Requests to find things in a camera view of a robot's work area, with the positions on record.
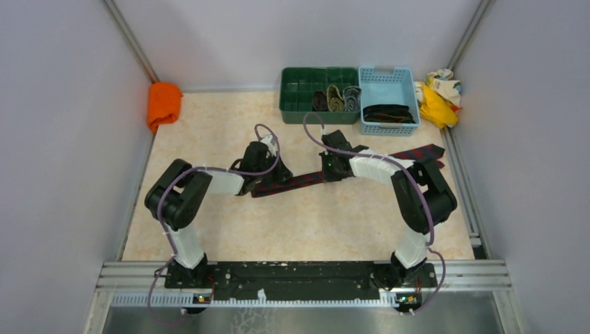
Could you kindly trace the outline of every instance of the gray wall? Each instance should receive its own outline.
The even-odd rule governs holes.
[[[445,66],[479,0],[117,0],[160,80],[278,85],[287,66]]]
[[[147,156],[149,83],[98,0],[0,17],[0,332],[80,333]]]
[[[496,1],[456,73],[456,128],[531,333],[590,326],[590,2]]]

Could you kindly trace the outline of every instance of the wire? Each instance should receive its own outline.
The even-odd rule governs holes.
[[[350,151],[340,150],[337,148],[331,148],[330,146],[324,145],[321,141],[318,141],[314,136],[312,136],[310,133],[310,130],[308,129],[309,115],[314,115],[319,119],[322,129],[325,129],[326,126],[324,125],[324,121],[321,119],[320,115],[318,113],[316,113],[315,111],[310,111],[310,112],[306,113],[305,116],[303,116],[303,130],[305,130],[305,133],[308,135],[308,137],[310,137],[310,139],[314,143],[316,143],[317,145],[325,148],[328,151],[332,151],[332,152],[339,153],[339,154],[351,155],[353,157],[374,158],[374,159],[386,161],[386,162],[396,166],[397,168],[399,168],[406,175],[408,180],[410,180],[410,184],[412,184],[412,186],[416,190],[416,193],[418,194],[418,198],[420,199],[420,203],[422,204],[422,207],[424,208],[424,213],[426,214],[426,219],[428,221],[428,229],[430,230],[430,240],[426,243],[426,246],[432,246],[432,244],[434,244],[434,222],[432,221],[432,215],[430,214],[430,209],[428,208],[428,203],[426,202],[426,198],[424,198],[424,194],[422,194],[422,192],[420,191],[420,186],[418,185],[416,180],[414,180],[414,178],[412,177],[410,172],[408,172],[408,170],[405,169],[399,162],[397,162],[393,159],[390,159],[387,156],[382,156],[382,155],[378,155],[378,154],[363,154],[363,153],[350,152]]]
[[[321,119],[321,116],[318,113],[316,113],[315,111],[310,111],[310,112],[306,113],[305,116],[303,116],[303,130],[305,130],[305,133],[308,135],[308,137],[310,137],[311,141],[313,141],[314,143],[316,143],[320,147],[322,147],[328,151],[335,152],[335,153],[351,155],[353,157],[373,158],[373,159],[379,159],[379,160],[384,160],[386,162],[389,162],[390,164],[393,164],[394,166],[399,168],[406,175],[408,180],[410,180],[410,184],[412,184],[413,188],[416,190],[418,198],[420,199],[420,202],[422,203],[424,213],[426,214],[426,219],[428,221],[428,229],[430,231],[430,240],[428,240],[428,242],[426,242],[426,249],[430,253],[438,255],[438,257],[440,258],[440,262],[442,264],[442,275],[440,277],[438,285],[436,285],[436,288],[434,289],[432,294],[428,297],[428,299],[425,302],[423,302],[422,305],[417,310],[413,310],[412,312],[407,313],[407,314],[414,315],[418,311],[423,310],[426,305],[430,304],[430,302],[432,301],[434,296],[436,296],[436,294],[438,294],[438,292],[440,291],[440,288],[442,287],[442,285],[445,281],[445,277],[447,275],[447,266],[445,264],[445,259],[443,258],[443,255],[440,254],[439,252],[437,252],[436,250],[433,250],[432,248],[430,248],[430,246],[432,246],[432,244],[434,244],[434,222],[432,221],[432,215],[430,214],[430,208],[428,207],[428,203],[426,202],[426,198],[424,198],[424,194],[422,194],[422,192],[420,191],[420,186],[418,185],[416,180],[414,180],[414,177],[412,177],[412,175],[410,174],[410,172],[407,169],[405,169],[399,162],[392,160],[387,156],[381,156],[381,155],[377,155],[377,154],[363,154],[363,153],[350,152],[350,151],[340,150],[337,148],[331,148],[330,146],[324,145],[322,142],[318,141],[314,136],[312,136],[309,131],[309,129],[308,129],[309,115],[314,115],[319,120],[322,130],[325,130],[326,126],[324,125],[324,121]]]
[[[157,218],[158,218],[158,222],[160,223],[160,225],[164,229],[164,232],[166,234],[166,238],[168,239],[168,242],[170,243],[170,247],[172,248],[173,256],[166,262],[165,265],[163,265],[158,270],[158,272],[156,274],[156,277],[154,279],[154,282],[152,283],[152,286],[150,287],[150,291],[147,293],[147,309],[150,311],[150,315],[152,316],[152,318],[156,322],[158,322],[160,324],[168,325],[168,326],[176,326],[176,325],[180,325],[180,324],[184,323],[186,321],[186,319],[187,319],[187,316],[186,315],[183,315],[177,321],[164,321],[164,320],[161,320],[158,317],[156,317],[156,315],[154,313],[154,310],[152,309],[152,294],[154,292],[154,288],[156,287],[156,282],[161,277],[162,271],[164,269],[168,268],[168,266],[174,261],[175,257],[178,255],[178,247],[176,247],[176,244],[174,243],[174,240],[170,236],[170,230],[168,229],[168,226],[166,225],[166,223],[164,223],[164,219],[162,218],[162,208],[164,206],[164,200],[166,199],[166,197],[168,197],[168,194],[172,191],[172,189],[174,189],[174,186],[176,186],[176,184],[178,182],[180,182],[180,180],[182,180],[183,178],[185,178],[188,174],[191,174],[191,173],[194,173],[194,172],[205,171],[205,170],[212,170],[212,171],[216,171],[216,172],[232,173],[232,174],[238,174],[238,175],[244,175],[244,176],[262,176],[262,175],[265,175],[265,174],[270,173],[278,165],[278,161],[280,159],[280,144],[279,144],[279,141],[278,141],[278,137],[273,132],[273,130],[270,127],[267,127],[266,125],[261,124],[261,123],[258,123],[258,124],[256,124],[254,126],[254,132],[255,132],[256,137],[258,138],[258,140],[261,140],[262,139],[262,137],[260,136],[260,134],[258,132],[258,127],[265,128],[270,133],[270,135],[273,137],[273,141],[277,145],[276,158],[275,158],[275,161],[273,162],[273,164],[269,167],[269,169],[264,170],[262,172],[242,172],[242,171],[239,171],[239,170],[225,169],[225,168],[219,168],[219,167],[197,166],[197,167],[190,168],[190,169],[184,171],[183,173],[181,173],[180,175],[178,175],[170,183],[170,185],[168,185],[168,188],[166,188],[166,190],[162,194],[162,197],[160,198],[160,201],[158,202]]]
[[[440,280],[438,281],[438,285],[436,285],[436,288],[434,289],[432,294],[430,296],[428,296],[428,299],[425,300],[418,309],[412,310],[412,312],[406,312],[406,313],[404,313],[404,315],[415,315],[416,313],[422,311],[425,307],[427,307],[428,304],[430,304],[432,302],[432,300],[434,299],[434,296],[436,296],[438,294],[438,292],[440,291],[440,288],[443,287],[442,285],[445,282],[445,277],[447,277],[447,264],[445,263],[445,259],[443,258],[443,254],[440,254],[439,252],[431,249],[430,247],[428,247],[427,249],[430,253],[433,253],[440,258],[440,263],[442,264],[442,275],[440,275]]]
[[[156,316],[156,313],[154,312],[154,309],[152,308],[152,295],[154,294],[154,289],[156,288],[156,283],[158,282],[158,279],[160,279],[160,277],[162,277],[162,271],[164,271],[164,269],[168,268],[168,266],[173,261],[174,261],[174,256],[172,256],[166,262],[165,265],[163,265],[160,269],[157,270],[157,273],[155,275],[156,277],[154,278],[154,282],[152,282],[152,286],[150,287],[150,291],[147,293],[147,310],[150,312],[152,319],[155,320],[158,324],[167,325],[167,326],[177,326],[177,325],[183,324],[189,318],[185,313],[182,313],[182,316],[180,317],[180,319],[178,319],[176,321],[162,320]]]
[[[391,289],[393,289],[393,287],[385,287],[381,283],[377,283],[377,279],[375,278],[375,276],[373,276],[373,274],[371,275],[371,280],[373,281],[373,284],[375,284],[375,286],[378,287],[379,289],[384,289],[387,292],[390,292]]]
[[[420,278],[416,278],[416,293],[419,294],[422,291],[422,283]]]
[[[213,301],[213,295],[215,294],[215,280],[213,279],[213,276],[207,276],[207,279],[213,282],[211,286],[211,296],[209,297],[211,303]]]

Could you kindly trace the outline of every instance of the red plaid necktie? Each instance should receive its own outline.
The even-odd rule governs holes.
[[[433,159],[436,160],[436,164],[439,168],[445,167],[445,165],[438,161],[443,154],[445,149],[438,147],[437,145],[430,144],[415,148],[413,150],[407,150],[390,154],[390,156],[402,160],[421,160],[421,159]],[[312,186],[314,184],[324,183],[324,175],[321,171],[315,173],[309,173],[292,177],[283,182],[277,183],[259,183],[256,184],[254,189],[251,191],[252,197],[264,197],[274,195],[276,193],[284,193],[289,190],[304,188],[306,186]]]

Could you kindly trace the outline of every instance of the blue plastic basket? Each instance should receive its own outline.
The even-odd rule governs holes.
[[[410,136],[420,125],[412,71],[407,67],[360,66],[360,133],[382,136]],[[375,104],[403,104],[410,108],[416,124],[365,122],[363,110]]]

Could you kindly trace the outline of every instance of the green compartment tray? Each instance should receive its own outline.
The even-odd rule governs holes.
[[[282,121],[302,124],[303,116],[312,111],[312,97],[316,90],[326,92],[328,85],[336,85],[340,93],[348,86],[358,86],[358,71],[353,67],[286,67],[280,80],[279,109]],[[353,124],[360,111],[318,111],[326,124]],[[315,117],[310,124],[318,124]]]

